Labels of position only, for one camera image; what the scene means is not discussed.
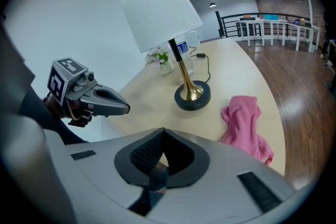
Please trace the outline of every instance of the water bottle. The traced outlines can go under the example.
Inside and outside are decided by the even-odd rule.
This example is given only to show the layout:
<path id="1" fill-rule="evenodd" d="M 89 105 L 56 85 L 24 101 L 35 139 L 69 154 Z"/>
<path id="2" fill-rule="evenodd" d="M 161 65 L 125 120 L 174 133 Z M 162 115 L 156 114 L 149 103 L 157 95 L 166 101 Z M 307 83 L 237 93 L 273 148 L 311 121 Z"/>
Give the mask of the water bottle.
<path id="1" fill-rule="evenodd" d="M 189 55 L 189 47 L 187 42 L 183 36 L 175 37 L 175 42 L 184 61 L 188 74 L 191 75 L 194 72 L 194 64 Z"/>

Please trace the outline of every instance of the power cord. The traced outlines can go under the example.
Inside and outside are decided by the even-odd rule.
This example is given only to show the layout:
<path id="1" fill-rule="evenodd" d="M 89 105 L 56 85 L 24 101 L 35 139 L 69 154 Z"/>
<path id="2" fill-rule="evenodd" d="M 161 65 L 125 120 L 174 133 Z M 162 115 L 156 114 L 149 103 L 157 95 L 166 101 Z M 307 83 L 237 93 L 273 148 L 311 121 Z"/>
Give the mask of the power cord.
<path id="1" fill-rule="evenodd" d="M 205 83 L 208 83 L 208 81 L 210 80 L 210 78 L 211 78 L 211 74 L 210 74 L 210 64 L 209 64 L 209 57 L 208 57 L 208 55 L 206 55 L 206 54 L 196 54 L 196 55 L 191 55 L 191 57 L 198 57 L 198 58 L 207 58 L 208 59 L 208 74 L 209 74 L 209 77 L 208 77 L 208 79 L 205 81 Z"/>
<path id="2" fill-rule="evenodd" d="M 191 55 L 191 54 L 197 49 L 196 47 L 190 47 L 190 46 L 189 46 L 189 48 L 192 48 L 192 49 L 193 49 L 193 51 L 190 52 L 189 55 Z"/>
<path id="3" fill-rule="evenodd" d="M 330 65 L 328 65 L 328 67 L 331 69 L 331 71 L 335 74 L 335 71 L 332 69 L 332 67 Z"/>

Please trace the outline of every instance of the round table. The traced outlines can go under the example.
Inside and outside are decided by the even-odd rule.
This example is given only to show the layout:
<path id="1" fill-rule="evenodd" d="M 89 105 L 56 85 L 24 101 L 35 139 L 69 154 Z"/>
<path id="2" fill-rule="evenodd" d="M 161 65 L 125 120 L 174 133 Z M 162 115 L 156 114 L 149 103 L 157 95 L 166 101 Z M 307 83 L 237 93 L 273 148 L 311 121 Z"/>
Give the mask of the round table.
<path id="1" fill-rule="evenodd" d="M 209 57 L 212 97 L 200 110 L 185 111 L 174 101 L 176 89 L 183 83 L 175 60 L 172 73 L 162 76 L 148 66 L 140 71 L 121 91 L 131 110 L 129 114 L 109 117 L 114 127 L 124 135 L 151 128 L 165 127 L 219 140 L 227 130 L 221 110 L 234 95 L 256 96 L 262 114 L 257 121 L 257 133 L 266 139 L 274 151 L 270 167 L 285 173 L 285 138 L 279 111 L 265 79 L 249 56 L 230 38 L 210 41 L 197 46 L 193 53 Z M 192 57 L 192 80 L 208 78 L 207 59 Z M 165 157 L 161 162 L 166 164 Z"/>

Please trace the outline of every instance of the gold lamp stem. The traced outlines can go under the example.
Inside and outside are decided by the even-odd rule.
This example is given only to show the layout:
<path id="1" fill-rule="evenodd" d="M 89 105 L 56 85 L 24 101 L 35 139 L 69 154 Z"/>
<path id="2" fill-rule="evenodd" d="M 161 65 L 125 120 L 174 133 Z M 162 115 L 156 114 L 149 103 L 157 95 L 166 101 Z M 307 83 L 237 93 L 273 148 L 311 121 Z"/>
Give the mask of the gold lamp stem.
<path id="1" fill-rule="evenodd" d="M 186 101 L 194 101 L 200 98 L 203 94 L 203 88 L 201 86 L 196 86 L 190 79 L 183 60 L 178 62 L 178 66 L 180 67 L 184 81 L 184 89 L 180 94 L 181 98 Z"/>

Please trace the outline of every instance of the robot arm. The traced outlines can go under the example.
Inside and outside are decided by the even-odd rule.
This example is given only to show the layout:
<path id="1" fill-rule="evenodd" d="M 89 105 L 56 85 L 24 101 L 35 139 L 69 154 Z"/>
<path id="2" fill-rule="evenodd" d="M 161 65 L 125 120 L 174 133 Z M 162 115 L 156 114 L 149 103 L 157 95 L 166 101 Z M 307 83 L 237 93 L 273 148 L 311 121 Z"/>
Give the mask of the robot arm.
<path id="1" fill-rule="evenodd" d="M 121 95 L 98 84 L 92 71 L 71 58 L 53 61 L 47 87 L 73 126 L 85 127 L 92 116 L 124 115 L 130 111 Z M 72 110 L 70 103 L 75 101 L 79 108 Z"/>

